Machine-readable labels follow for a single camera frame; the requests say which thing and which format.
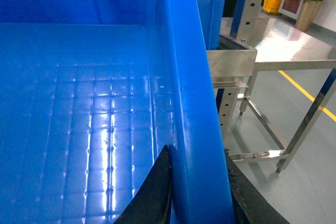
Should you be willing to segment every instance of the blue plastic bin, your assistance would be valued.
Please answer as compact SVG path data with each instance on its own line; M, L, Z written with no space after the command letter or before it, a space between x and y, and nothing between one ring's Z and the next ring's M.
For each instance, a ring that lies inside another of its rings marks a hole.
M166 144L171 223L234 222L196 0L1 0L0 72L1 224L114 223Z
M205 47L217 49L225 0L197 0Z

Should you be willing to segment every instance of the floor stripe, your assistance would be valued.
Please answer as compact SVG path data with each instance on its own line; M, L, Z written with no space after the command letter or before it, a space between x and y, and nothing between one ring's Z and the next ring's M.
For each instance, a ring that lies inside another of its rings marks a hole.
M301 93L303 93L310 101L313 102L315 100L315 98L310 93L308 93L303 87L301 87L296 81L294 81L288 74L286 74L282 70L279 70L279 73L282 74L282 76L285 77L290 83L292 83L298 90L300 90ZM330 110L324 107L320 107L319 109L336 122L336 115L331 113Z

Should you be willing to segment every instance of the metal table leg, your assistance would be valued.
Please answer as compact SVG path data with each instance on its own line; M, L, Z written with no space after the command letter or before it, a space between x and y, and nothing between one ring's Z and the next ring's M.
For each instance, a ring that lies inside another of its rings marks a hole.
M248 88L245 89L245 92L244 92L244 98L250 98L251 96L251 93L252 93L252 89L253 89L253 86L256 82L256 79L257 79L257 75L258 75L258 71L254 71L252 76L250 76L248 78L248 81L247 81L247 85L248 85ZM245 99L242 99L241 100L241 104L240 104L240 113L239 115L242 116L243 113L246 111L246 108L247 108L247 102Z
M285 150L285 154L289 154L286 159L282 159L278 162L277 173L280 173L282 170L286 169L289 162L294 157L295 153L298 151L299 147L303 143L303 140L308 135L309 131L313 127L317 118L321 114L325 105L328 103L332 95L336 90L336 69L331 70L327 80L325 81L323 87L321 88L319 94L316 96L314 103L310 107L306 116L302 120L299 128L294 134L292 140Z
M218 89L216 103L223 139L229 128L239 91L240 89L238 88Z

